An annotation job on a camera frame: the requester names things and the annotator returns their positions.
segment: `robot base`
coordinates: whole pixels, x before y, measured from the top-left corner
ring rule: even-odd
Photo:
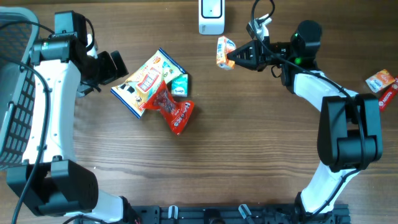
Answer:
[[[302,224],[294,218],[294,204],[248,206],[251,217],[243,219],[237,207],[181,207],[170,217],[169,209],[158,206],[133,206],[141,217],[141,224]],[[75,224],[95,222],[75,220]],[[306,223],[350,224],[348,205],[335,205],[329,218]]]

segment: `plastic basket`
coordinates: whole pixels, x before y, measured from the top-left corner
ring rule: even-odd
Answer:
[[[0,7],[0,26],[11,21],[39,22],[21,7]],[[28,63],[39,28],[15,24],[0,30],[0,54]],[[34,75],[0,59],[0,169],[21,163],[29,140],[34,106]]]

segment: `wooden table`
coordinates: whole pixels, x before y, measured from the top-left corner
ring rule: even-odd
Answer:
[[[225,35],[240,46],[252,1],[226,3]],[[319,112],[290,94],[270,69],[215,65],[218,36],[198,33],[198,4],[191,2],[28,5],[53,27],[57,11],[89,18],[99,50],[119,50],[130,73],[162,47],[192,75],[195,112],[175,136],[159,112],[141,120],[110,92],[117,80],[76,100],[75,151],[101,189],[133,205],[239,205],[294,201],[318,166]],[[271,41],[289,41],[305,19],[323,27],[319,67],[351,90],[370,92],[364,80],[386,68],[398,75],[395,1],[277,1]],[[256,16],[270,11],[262,1]],[[398,100],[382,116],[384,154],[345,188],[353,223],[397,223]],[[0,175],[0,223],[10,223],[17,197]],[[19,223],[60,223],[34,217],[25,206]]]

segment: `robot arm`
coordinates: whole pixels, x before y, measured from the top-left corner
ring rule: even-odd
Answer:
[[[91,92],[93,85],[107,84],[128,72],[118,52],[97,55],[95,47],[87,52],[86,46],[94,40],[86,34],[85,22],[82,15],[73,11],[57,13],[55,30],[62,33],[38,40],[31,50],[31,64],[50,88],[50,117],[46,150],[24,203],[38,216],[84,215],[114,223],[129,215],[134,217],[134,211],[128,209],[125,198],[99,190],[94,174],[75,163],[73,114],[77,96]],[[41,82],[35,82],[34,117],[24,163],[7,171],[7,184],[18,196],[38,155],[45,110],[42,90]]]
[[[361,138],[358,130],[347,130],[347,122],[357,123],[345,98],[330,82],[321,79],[325,74],[319,70],[315,55],[320,47],[321,27],[313,21],[303,21],[289,43],[270,43],[266,25],[271,22],[266,16],[256,19],[248,30],[255,39],[228,54],[228,59],[250,70],[263,71],[268,65],[282,69],[283,86],[297,96],[310,102],[321,112],[318,132],[318,155],[320,164],[309,185],[299,192],[295,204],[300,208],[300,221],[323,220],[333,210],[333,204],[346,184],[365,169],[370,162],[380,159],[382,154],[381,125],[377,99],[372,95],[359,95],[355,91],[344,91],[354,98],[360,111],[365,134],[365,164],[361,164]],[[303,72],[286,63],[290,61],[313,74]]]

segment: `snack package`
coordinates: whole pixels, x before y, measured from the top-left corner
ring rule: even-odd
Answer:
[[[387,105],[391,102],[394,96],[398,93],[398,77],[396,77],[396,82],[388,88],[388,90],[379,99],[379,109],[384,111]]]
[[[160,48],[124,83],[112,87],[111,92],[137,118],[141,118],[145,111],[144,103],[156,92],[162,81],[168,83],[183,73],[186,71]]]
[[[188,96],[188,74],[182,74],[172,81],[172,96]]]
[[[386,69],[383,69],[374,74],[372,77],[368,78],[366,83],[374,93],[377,93],[378,91],[389,86],[394,81],[394,77],[392,77],[392,75],[390,75]]]
[[[225,36],[219,37],[217,42],[217,55],[216,63],[217,65],[225,70],[231,70],[235,67],[235,62],[228,60],[227,54],[234,51],[236,46],[232,40],[229,40]]]
[[[193,102],[177,103],[167,89],[166,82],[162,81],[156,93],[144,104],[145,109],[160,110],[172,132],[179,135],[187,124],[193,110]]]

